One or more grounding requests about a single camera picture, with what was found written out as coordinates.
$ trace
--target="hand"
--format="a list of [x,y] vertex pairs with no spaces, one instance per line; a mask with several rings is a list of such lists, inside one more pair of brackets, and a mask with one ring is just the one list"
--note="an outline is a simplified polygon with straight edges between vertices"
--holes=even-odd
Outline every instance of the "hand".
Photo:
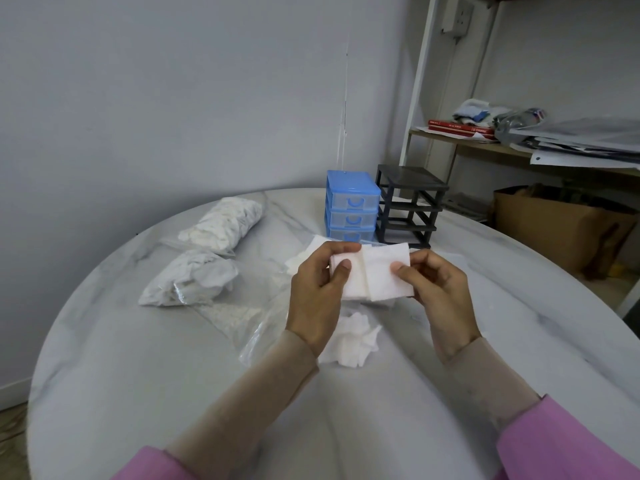
[[360,248],[357,242],[325,242],[300,265],[291,280],[286,330],[304,340],[316,357],[338,323],[342,289],[351,272],[351,262],[345,259],[331,277],[329,258],[334,254],[357,253]]
[[481,336],[467,275],[430,250],[411,253],[411,266],[391,264],[391,272],[413,286],[414,298],[427,313],[436,354],[448,362]]

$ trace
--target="white outlet box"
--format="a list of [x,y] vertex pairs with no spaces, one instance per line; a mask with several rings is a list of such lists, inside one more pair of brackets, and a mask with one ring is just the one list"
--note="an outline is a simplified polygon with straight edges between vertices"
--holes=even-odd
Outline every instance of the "white outlet box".
[[442,33],[464,37],[469,31],[474,5],[469,0],[448,0],[442,18]]

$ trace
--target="plastic bottle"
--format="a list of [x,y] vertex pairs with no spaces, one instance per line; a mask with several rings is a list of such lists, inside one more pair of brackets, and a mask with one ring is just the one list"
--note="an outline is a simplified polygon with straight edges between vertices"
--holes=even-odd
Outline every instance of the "plastic bottle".
[[509,133],[509,130],[525,128],[539,124],[544,120],[546,114],[544,110],[537,107],[530,107],[524,111],[512,111],[496,117],[498,124],[495,128],[495,137],[501,144],[510,145],[512,143],[522,143],[527,136]]

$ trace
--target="cardboard box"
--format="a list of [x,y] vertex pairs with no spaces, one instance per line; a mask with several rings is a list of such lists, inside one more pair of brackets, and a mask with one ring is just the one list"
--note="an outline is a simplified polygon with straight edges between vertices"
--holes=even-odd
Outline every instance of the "cardboard box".
[[637,222],[626,205],[541,184],[493,193],[490,222],[569,273],[604,278]]

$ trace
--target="fingernail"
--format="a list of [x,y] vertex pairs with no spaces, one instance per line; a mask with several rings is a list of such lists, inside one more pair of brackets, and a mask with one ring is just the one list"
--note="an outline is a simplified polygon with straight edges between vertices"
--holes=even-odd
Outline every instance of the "fingernail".
[[404,264],[402,264],[400,261],[394,261],[393,263],[391,263],[391,265],[389,265],[389,269],[392,273],[396,274],[398,272],[398,269],[400,269],[402,266],[404,266]]

